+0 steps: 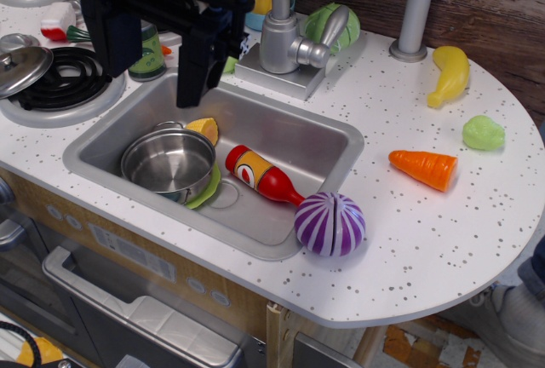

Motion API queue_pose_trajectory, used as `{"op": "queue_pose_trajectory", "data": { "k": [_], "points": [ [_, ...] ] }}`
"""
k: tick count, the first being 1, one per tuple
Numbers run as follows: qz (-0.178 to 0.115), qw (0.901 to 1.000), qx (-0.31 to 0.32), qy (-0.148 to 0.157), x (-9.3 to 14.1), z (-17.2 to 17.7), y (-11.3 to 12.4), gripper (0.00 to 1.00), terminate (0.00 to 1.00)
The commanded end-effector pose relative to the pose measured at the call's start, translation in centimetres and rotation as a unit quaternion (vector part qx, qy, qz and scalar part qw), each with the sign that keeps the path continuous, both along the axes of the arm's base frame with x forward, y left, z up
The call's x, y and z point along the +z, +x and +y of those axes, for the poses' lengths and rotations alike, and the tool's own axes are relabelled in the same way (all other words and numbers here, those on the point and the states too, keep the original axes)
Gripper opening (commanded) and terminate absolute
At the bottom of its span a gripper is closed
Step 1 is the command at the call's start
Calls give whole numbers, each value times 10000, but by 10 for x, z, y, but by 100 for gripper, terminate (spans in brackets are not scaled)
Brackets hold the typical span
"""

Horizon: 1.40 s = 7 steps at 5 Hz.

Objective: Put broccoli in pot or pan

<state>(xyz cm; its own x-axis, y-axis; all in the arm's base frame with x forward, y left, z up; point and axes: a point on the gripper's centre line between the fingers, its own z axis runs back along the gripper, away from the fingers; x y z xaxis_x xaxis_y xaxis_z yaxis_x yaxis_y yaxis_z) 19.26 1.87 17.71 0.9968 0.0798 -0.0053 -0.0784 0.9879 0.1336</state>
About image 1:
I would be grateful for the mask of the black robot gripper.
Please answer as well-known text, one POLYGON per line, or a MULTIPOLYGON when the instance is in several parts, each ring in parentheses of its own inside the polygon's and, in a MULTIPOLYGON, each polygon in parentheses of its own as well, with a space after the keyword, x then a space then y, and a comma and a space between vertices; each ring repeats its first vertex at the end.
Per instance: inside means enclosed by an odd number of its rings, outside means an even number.
POLYGON ((176 106, 198 106, 215 88, 225 58, 247 48, 245 16, 253 0, 81 0, 98 61, 118 77, 141 58, 141 20, 182 36, 176 106))

